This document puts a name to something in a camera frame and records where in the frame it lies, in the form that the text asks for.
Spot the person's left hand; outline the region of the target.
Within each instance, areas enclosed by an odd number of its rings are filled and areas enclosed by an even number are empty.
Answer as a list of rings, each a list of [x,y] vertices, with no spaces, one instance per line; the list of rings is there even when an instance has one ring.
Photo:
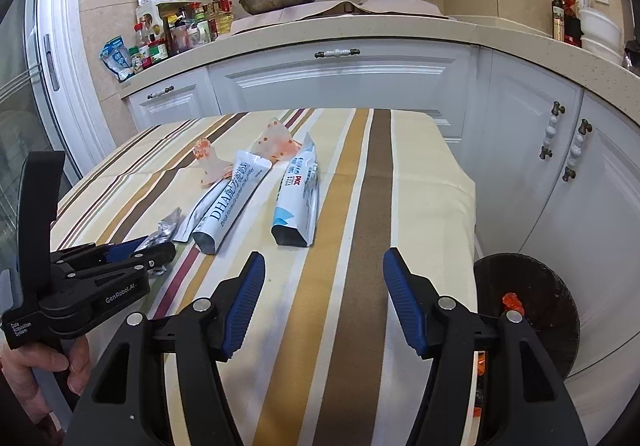
[[[78,338],[66,354],[39,343],[27,344],[15,350],[5,345],[1,354],[1,365],[6,382],[27,416],[35,424],[46,418],[51,408],[32,370],[67,371],[67,385],[70,391],[81,395],[92,369],[89,343],[85,336]]]

